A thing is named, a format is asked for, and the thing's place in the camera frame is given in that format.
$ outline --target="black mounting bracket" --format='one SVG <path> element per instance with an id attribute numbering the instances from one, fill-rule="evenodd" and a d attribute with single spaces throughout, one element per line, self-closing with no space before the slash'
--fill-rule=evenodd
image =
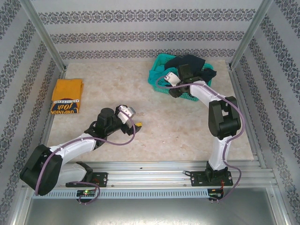
<path id="1" fill-rule="evenodd" d="M 203 186 L 232 186 L 233 180 L 231 173 L 228 171 L 228 167 L 222 170 L 213 170 L 209 164 L 206 163 L 205 171 L 185 171 L 185 175 L 191 178 L 191 184 L 193 187 Z"/>
<path id="2" fill-rule="evenodd" d="M 107 177 L 108 177 L 108 173 L 106 172 L 93 172 L 89 183 L 97 184 L 100 188 L 105 188 L 107 185 Z M 67 188 L 92 188 L 95 186 L 86 185 L 86 184 L 75 184 L 70 182 L 70 183 L 66 183 L 66 187 Z"/>
<path id="3" fill-rule="evenodd" d="M 222 185 L 222 181 L 224 182 L 224 186 L 233 185 L 233 180 L 229 171 L 226 172 L 226 176 L 213 177 L 211 182 L 207 180 L 205 171 L 185 171 L 184 174 L 191 178 L 192 187 L 217 187 Z"/>

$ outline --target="patterned wallpaper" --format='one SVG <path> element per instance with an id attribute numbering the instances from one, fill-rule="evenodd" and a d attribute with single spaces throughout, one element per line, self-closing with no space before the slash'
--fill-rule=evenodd
<path id="1" fill-rule="evenodd" d="M 194 53 L 230 61 L 262 0 L 34 0 L 66 64 Z"/>
<path id="2" fill-rule="evenodd" d="M 41 142 L 60 72 L 19 1 L 2 1 L 0 7 L 0 225 L 4 225 L 19 194 L 19 172 Z"/>
<path id="3" fill-rule="evenodd" d="M 276 0 L 236 74 L 265 163 L 273 168 L 292 224 L 300 224 L 300 1 Z"/>

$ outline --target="small yellow object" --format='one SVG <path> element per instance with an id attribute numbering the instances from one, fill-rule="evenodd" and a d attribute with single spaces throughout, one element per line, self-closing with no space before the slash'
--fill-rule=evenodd
<path id="1" fill-rule="evenodd" d="M 52 94 L 51 114 L 79 113 L 82 79 L 58 79 Z"/>

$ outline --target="marble tabletop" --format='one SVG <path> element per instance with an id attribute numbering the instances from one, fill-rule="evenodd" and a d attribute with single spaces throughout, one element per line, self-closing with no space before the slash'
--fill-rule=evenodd
<path id="1" fill-rule="evenodd" d="M 212 88 L 226 96 L 234 95 L 224 61 L 209 61 L 217 76 Z M 55 115 L 48 145 L 76 138 L 97 119 L 102 108 L 128 105 L 135 109 L 135 122 L 143 127 L 126 146 L 105 143 L 73 161 L 192 161 L 208 160 L 213 136 L 208 129 L 208 108 L 200 101 L 155 92 L 147 78 L 153 61 L 71 63 L 66 79 L 82 78 L 84 89 L 79 114 Z M 117 131 L 108 139 L 123 143 L 130 136 Z M 228 159 L 252 160 L 244 133 L 231 144 Z"/>

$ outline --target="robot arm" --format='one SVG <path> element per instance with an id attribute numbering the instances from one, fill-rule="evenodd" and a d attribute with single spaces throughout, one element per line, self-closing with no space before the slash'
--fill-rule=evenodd
<path id="1" fill-rule="evenodd" d="M 237 106 L 235 97 L 225 97 L 220 94 L 212 94 L 205 81 L 200 77 L 195 77 L 190 71 L 188 65 L 178 67 L 179 76 L 170 72 L 165 80 L 173 87 L 180 86 L 176 89 L 169 89 L 170 95 L 174 98 L 180 97 L 183 93 L 198 98 L 209 108 L 208 125 L 211 134 L 215 137 L 213 141 L 213 151 L 207 162 L 205 174 L 207 180 L 210 181 L 216 175 L 226 174 L 228 168 L 224 161 L 227 162 L 227 155 L 229 152 L 230 143 L 227 144 L 227 151 L 225 152 L 225 160 L 223 160 L 224 146 L 227 140 L 236 135 L 241 127 L 240 116 L 229 104 L 218 98 L 221 96 L 226 100 L 232 102 Z M 188 83 L 198 83 L 200 85 L 181 86 Z"/>
<path id="2" fill-rule="evenodd" d="M 90 127 L 84 131 L 79 137 L 67 142 L 68 145 L 63 147 L 60 151 L 50 159 L 48 165 L 45 167 L 43 177 L 38 189 L 40 195 L 48 194 L 55 186 L 65 185 L 72 181 L 90 182 L 92 177 L 92 169 L 83 162 L 75 164 L 66 164 L 73 158 L 93 151 L 104 144 L 103 141 L 95 140 L 101 138 L 107 140 L 107 137 L 117 130 L 122 130 L 123 133 L 128 135 L 133 134 L 133 124 L 129 118 L 120 111 L 126 113 L 128 117 L 132 118 L 135 111 L 126 105 L 120 105 L 113 109 L 104 108 Z M 141 123 L 134 124 L 135 131 L 141 129 Z M 57 146 L 46 147 L 44 145 L 37 146 L 24 168 L 20 173 L 20 178 L 27 183 L 31 188 L 35 189 L 41 169 L 48 159 L 48 157 L 67 143 Z"/>

